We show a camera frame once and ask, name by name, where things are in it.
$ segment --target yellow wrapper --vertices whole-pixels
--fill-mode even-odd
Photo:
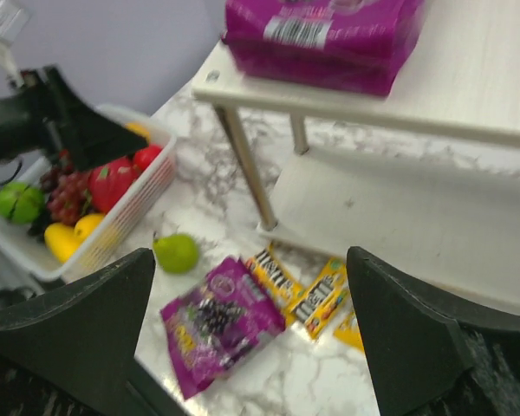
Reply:
[[[333,335],[339,341],[358,348],[362,353],[364,352],[364,344],[362,344],[361,332],[354,312],[347,315],[345,320],[335,329]]]
[[[287,326],[296,319],[290,313],[289,305],[304,293],[302,286],[274,256],[273,245],[256,254],[246,262],[258,281],[268,290],[271,298],[281,309]]]
[[[347,268],[341,260],[332,258],[304,295],[289,307],[310,337],[316,340],[349,298]]]

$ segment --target gray wall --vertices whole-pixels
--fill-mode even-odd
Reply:
[[[14,45],[20,67],[58,63],[91,104],[148,114],[194,75],[224,20],[223,0],[21,1],[34,16]],[[0,96],[6,94],[0,69]],[[10,172],[0,168],[0,179]]]

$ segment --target metal post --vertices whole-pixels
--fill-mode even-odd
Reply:
[[[304,117],[301,115],[291,115],[291,129],[293,130],[293,141],[295,142],[295,153],[305,154],[309,150],[309,143],[306,138],[306,127]]]
[[[262,185],[257,165],[250,151],[249,142],[241,124],[241,119],[234,107],[214,106],[219,122],[225,130],[227,139],[231,143],[233,152],[237,156],[237,161],[243,169],[244,178],[249,186],[252,197],[257,204],[262,219],[262,227],[271,231],[276,228],[277,219],[271,208],[270,200],[266,190]]]

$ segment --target purple package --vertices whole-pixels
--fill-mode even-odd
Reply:
[[[227,0],[222,37],[247,75],[387,96],[425,0]]]
[[[285,319],[264,288],[232,257],[160,314],[185,400],[285,330]]]

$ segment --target marble table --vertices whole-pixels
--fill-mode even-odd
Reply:
[[[270,190],[292,154],[289,119],[261,110],[244,110],[241,115],[262,180]],[[151,247],[155,231],[165,235],[182,231],[197,238],[202,259],[187,276],[169,276],[157,269],[137,359],[194,416],[379,414],[364,355],[333,337],[333,327],[341,316],[316,343],[296,323],[228,380],[214,383],[195,398],[185,402],[181,399],[159,310],[224,257],[250,256],[260,251],[266,241],[256,234],[255,205],[210,106],[196,102],[186,86],[154,118],[167,123],[179,136],[179,174],[122,244],[118,255],[137,247]],[[520,178],[520,151],[318,119],[307,119],[307,129],[314,144]],[[277,254],[307,285],[327,260],[285,248]]]

